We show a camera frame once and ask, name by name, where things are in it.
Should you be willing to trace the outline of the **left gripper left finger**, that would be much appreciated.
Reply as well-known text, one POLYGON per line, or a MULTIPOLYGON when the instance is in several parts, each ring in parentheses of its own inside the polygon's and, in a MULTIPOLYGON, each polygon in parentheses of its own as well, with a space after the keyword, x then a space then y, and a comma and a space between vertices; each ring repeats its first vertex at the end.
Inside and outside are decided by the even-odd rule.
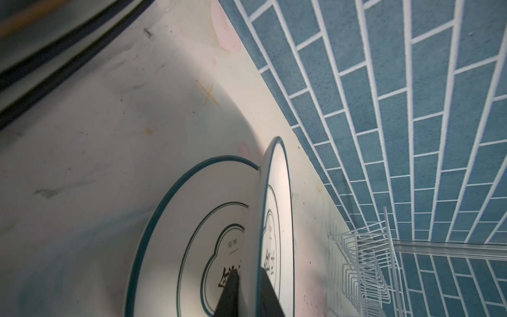
POLYGON ((233 269, 220 296, 215 314, 213 315, 214 317, 238 317, 238 288, 238 270, 233 269))

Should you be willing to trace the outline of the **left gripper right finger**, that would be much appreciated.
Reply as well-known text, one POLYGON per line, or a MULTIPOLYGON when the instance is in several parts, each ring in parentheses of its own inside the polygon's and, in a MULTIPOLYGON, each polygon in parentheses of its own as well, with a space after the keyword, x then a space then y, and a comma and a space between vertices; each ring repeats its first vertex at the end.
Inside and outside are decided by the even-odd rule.
POLYGON ((264 268, 260 269, 260 317, 285 317, 275 290, 264 268))

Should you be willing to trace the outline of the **white curved plate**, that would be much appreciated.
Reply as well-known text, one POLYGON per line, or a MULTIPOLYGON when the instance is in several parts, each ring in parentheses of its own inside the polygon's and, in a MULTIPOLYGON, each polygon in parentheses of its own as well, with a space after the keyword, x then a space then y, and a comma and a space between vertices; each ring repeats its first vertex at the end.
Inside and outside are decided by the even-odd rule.
POLYGON ((245 229, 239 280, 240 316, 268 316, 263 287, 274 296, 275 315, 294 315, 294 227, 289 164, 275 137, 258 169, 245 229))

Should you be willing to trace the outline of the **small white round plate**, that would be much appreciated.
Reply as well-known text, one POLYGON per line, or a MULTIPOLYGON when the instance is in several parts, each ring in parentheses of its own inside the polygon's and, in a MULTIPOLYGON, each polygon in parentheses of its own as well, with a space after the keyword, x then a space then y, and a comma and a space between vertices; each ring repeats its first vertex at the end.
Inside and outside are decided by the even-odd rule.
POLYGON ((259 176, 246 158, 209 158, 184 173, 154 210, 129 276, 125 316, 213 316, 240 270, 259 176))

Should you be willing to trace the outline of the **black square plate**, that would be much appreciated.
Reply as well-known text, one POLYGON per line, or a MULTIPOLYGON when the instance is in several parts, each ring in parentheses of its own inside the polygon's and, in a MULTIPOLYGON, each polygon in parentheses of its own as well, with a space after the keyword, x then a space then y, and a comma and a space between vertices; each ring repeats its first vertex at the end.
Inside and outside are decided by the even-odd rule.
POLYGON ((2 1, 1 127, 121 34, 151 1, 2 1))

